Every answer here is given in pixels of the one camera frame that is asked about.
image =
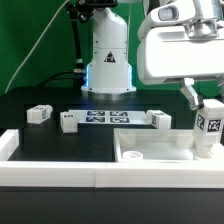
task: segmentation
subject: black tabletop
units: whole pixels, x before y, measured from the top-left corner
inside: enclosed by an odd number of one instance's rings
[[[36,105],[51,105],[51,119],[41,125],[27,124],[26,111]],[[10,158],[17,161],[114,162],[113,130],[126,125],[78,124],[78,133],[64,134],[60,113],[74,110],[162,110],[172,116],[172,128],[192,129],[195,112],[179,91],[137,91],[120,101],[85,98],[69,88],[16,88],[0,97],[0,128],[19,129],[20,146]],[[129,125],[128,128],[153,128]]]

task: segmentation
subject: blue light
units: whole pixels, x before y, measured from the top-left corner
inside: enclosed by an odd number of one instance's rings
[[[86,84],[85,84],[86,87],[89,86],[89,66],[87,65],[86,67]]]

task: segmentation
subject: white tray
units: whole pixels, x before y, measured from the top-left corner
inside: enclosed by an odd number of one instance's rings
[[[196,151],[193,143],[193,130],[114,130],[114,148],[117,162],[193,160]],[[130,152],[130,158],[124,158],[123,153],[125,152],[126,154]]]

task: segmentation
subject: white box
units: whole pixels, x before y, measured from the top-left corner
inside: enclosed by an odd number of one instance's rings
[[[78,132],[78,120],[73,113],[62,112],[60,114],[60,121],[64,133]]]
[[[27,123],[40,124],[51,117],[53,108],[50,105],[38,105],[27,110]]]
[[[166,130],[171,128],[172,117],[161,110],[148,110],[146,116],[149,123],[157,129]]]

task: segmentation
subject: white device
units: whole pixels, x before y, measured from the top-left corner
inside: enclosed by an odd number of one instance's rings
[[[144,84],[224,75],[224,29],[219,0],[177,0],[152,10],[138,36],[138,74]]]
[[[126,22],[109,8],[94,10],[93,58],[87,66],[82,94],[116,100],[132,94],[132,67],[127,61]]]

